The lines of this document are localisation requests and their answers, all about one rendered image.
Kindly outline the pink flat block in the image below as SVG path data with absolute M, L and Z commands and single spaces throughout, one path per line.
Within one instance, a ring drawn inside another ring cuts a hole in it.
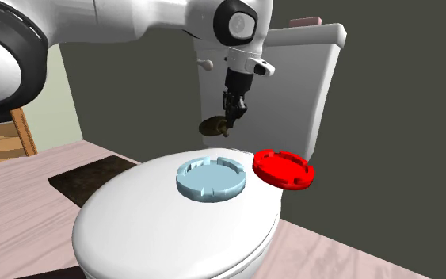
M 289 21 L 290 28 L 315 26 L 321 24 L 322 24 L 322 19 L 320 17 L 303 17 L 303 18 L 291 19 Z

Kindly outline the red round dish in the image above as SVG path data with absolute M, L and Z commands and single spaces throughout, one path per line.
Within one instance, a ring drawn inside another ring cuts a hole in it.
M 264 182 L 280 189 L 303 190 L 315 177 L 315 169 L 299 155 L 266 149 L 253 157 L 253 171 Z

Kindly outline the dark brown floor mat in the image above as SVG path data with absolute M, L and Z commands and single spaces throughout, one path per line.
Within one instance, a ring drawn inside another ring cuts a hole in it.
M 50 185 L 81 208 L 107 181 L 136 166 L 116 155 L 88 163 L 48 179 Z

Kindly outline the dark olive round object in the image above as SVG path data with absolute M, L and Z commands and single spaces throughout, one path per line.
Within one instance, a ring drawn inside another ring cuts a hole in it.
M 199 133 L 202 136 L 228 137 L 227 121 L 225 116 L 213 116 L 199 124 Z

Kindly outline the white toilet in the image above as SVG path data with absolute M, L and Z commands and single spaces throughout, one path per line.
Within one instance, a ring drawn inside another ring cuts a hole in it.
M 251 279 L 270 248 L 286 190 L 262 181 L 253 157 L 288 151 L 310 165 L 346 37 L 340 24 L 269 31 L 264 57 L 276 72 L 253 80 L 249 111 L 228 137 L 204 136 L 201 150 L 152 159 L 101 186 L 73 226 L 86 279 Z M 181 195 L 177 169 L 203 157 L 242 164 L 244 190 L 217 203 Z

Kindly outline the light blue round dish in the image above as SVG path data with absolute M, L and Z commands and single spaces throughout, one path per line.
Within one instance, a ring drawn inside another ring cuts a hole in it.
M 192 201 L 217 203 L 244 190 L 246 172 L 233 159 L 203 157 L 185 162 L 177 169 L 176 185 L 178 192 Z

